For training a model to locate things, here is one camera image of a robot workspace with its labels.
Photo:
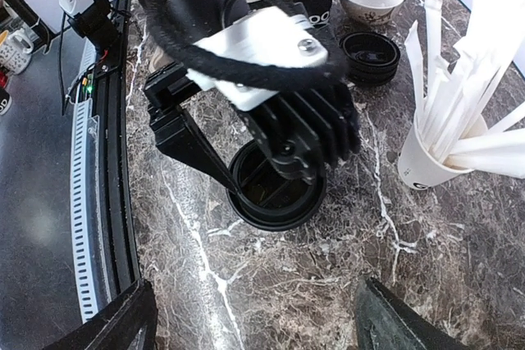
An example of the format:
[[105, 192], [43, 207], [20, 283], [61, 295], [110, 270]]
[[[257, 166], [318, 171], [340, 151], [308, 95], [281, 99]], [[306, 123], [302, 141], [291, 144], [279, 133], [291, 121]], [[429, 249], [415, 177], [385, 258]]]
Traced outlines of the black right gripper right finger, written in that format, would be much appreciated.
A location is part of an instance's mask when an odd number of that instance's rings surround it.
[[395, 296], [379, 280], [362, 279], [355, 295], [360, 349], [465, 349]]

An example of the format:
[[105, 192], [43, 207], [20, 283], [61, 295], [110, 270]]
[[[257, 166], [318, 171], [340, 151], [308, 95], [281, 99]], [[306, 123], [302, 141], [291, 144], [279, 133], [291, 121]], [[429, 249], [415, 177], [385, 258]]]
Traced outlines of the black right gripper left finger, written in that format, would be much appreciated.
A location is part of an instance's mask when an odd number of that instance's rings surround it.
[[155, 349], [158, 310], [151, 283], [135, 281], [93, 318], [47, 349]]

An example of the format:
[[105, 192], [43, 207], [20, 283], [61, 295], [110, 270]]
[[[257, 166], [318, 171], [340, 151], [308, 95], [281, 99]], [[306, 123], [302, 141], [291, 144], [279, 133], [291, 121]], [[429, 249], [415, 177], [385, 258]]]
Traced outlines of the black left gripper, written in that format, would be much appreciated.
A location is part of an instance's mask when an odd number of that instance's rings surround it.
[[[268, 1], [290, 16], [295, 14], [291, 0]], [[194, 45], [197, 30], [209, 31], [227, 20], [238, 0], [139, 0], [139, 3], [157, 45], [188, 69], [216, 80], [280, 93], [313, 89], [320, 84], [319, 67], [258, 66], [219, 57]], [[232, 193], [238, 192], [238, 183], [230, 170], [186, 109], [180, 105], [166, 109], [149, 105], [149, 115], [156, 148], [163, 155], [209, 175]], [[242, 111], [241, 120], [280, 176], [314, 184], [320, 176], [320, 150], [296, 117], [269, 107], [257, 107]]]

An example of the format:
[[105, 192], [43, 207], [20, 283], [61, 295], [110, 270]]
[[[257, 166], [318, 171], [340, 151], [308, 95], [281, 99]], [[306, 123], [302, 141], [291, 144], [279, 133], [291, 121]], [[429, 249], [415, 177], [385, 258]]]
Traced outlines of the stack of black lids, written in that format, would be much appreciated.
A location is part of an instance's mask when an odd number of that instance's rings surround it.
[[340, 39], [344, 52], [348, 79], [357, 86], [378, 87], [395, 77], [400, 60], [396, 43], [374, 32], [355, 32]]

